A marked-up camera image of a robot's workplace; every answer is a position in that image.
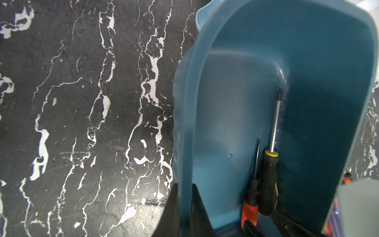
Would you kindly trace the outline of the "teal storage box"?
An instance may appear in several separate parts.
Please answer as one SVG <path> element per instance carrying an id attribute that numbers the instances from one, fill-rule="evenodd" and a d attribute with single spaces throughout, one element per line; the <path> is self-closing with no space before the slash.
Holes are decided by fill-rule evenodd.
<path id="1" fill-rule="evenodd" d="M 378 33 L 345 1 L 224 1 L 173 81 L 181 233 L 196 185 L 213 228 L 240 220 L 257 141 L 275 148 L 277 210 L 320 232 L 374 85 Z"/>

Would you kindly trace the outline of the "red blue screwdriver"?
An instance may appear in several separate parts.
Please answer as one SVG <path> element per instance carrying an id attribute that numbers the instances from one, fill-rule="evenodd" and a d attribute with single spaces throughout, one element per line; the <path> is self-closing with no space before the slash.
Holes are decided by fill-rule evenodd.
<path id="1" fill-rule="evenodd" d="M 325 232 L 330 237 L 343 237 L 343 230 L 341 225 L 341 209 L 339 199 L 336 198 L 334 201 L 334 205 L 325 228 Z"/>

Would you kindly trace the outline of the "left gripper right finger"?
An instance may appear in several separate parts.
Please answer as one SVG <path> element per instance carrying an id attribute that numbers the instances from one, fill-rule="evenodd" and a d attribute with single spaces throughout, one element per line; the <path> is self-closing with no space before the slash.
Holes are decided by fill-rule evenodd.
<path id="1" fill-rule="evenodd" d="M 201 199 L 196 184 L 192 185 L 191 214 L 190 214 L 191 237 L 215 237 L 206 209 Z"/>

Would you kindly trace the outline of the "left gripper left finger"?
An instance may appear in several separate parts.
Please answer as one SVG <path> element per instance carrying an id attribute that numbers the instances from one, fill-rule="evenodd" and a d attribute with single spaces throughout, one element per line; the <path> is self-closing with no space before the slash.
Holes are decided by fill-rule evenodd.
<path id="1" fill-rule="evenodd" d="M 178 184 L 172 186 L 162 216 L 152 237 L 179 236 Z"/>

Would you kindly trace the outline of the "black yellow screwdriver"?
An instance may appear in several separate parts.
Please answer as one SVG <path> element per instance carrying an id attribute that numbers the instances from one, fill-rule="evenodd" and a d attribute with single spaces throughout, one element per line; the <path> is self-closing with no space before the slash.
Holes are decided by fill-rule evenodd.
<path id="1" fill-rule="evenodd" d="M 272 215 L 277 206 L 278 201 L 278 171 L 277 165 L 280 160 L 279 153 L 275 150 L 275 141 L 277 137 L 279 112 L 282 102 L 282 90 L 280 89 L 276 97 L 276 105 L 274 111 L 274 119 L 268 149 L 263 152 L 263 166 L 261 169 L 261 177 L 258 184 L 259 188 L 259 213 L 269 217 Z"/>

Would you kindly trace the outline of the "blue plastic dustpan scoop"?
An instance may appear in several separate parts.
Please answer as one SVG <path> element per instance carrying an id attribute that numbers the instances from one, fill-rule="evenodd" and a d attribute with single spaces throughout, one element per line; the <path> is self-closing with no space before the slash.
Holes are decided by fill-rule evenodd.
<path id="1" fill-rule="evenodd" d="M 195 16 L 195 25 L 198 32 L 201 31 L 208 18 L 215 10 L 224 2 L 224 0 L 211 0 L 201 9 L 199 9 Z"/>

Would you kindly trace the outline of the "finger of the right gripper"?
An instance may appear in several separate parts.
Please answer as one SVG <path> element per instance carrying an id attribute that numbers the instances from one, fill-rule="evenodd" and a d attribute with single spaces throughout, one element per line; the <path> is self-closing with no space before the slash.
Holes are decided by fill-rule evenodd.
<path id="1" fill-rule="evenodd" d="M 323 233 L 307 230 L 277 210 L 273 212 L 271 219 L 283 237 L 325 237 Z"/>
<path id="2" fill-rule="evenodd" d="M 245 237 L 264 237 L 264 235 L 250 220 L 246 220 L 244 222 L 242 229 Z"/>

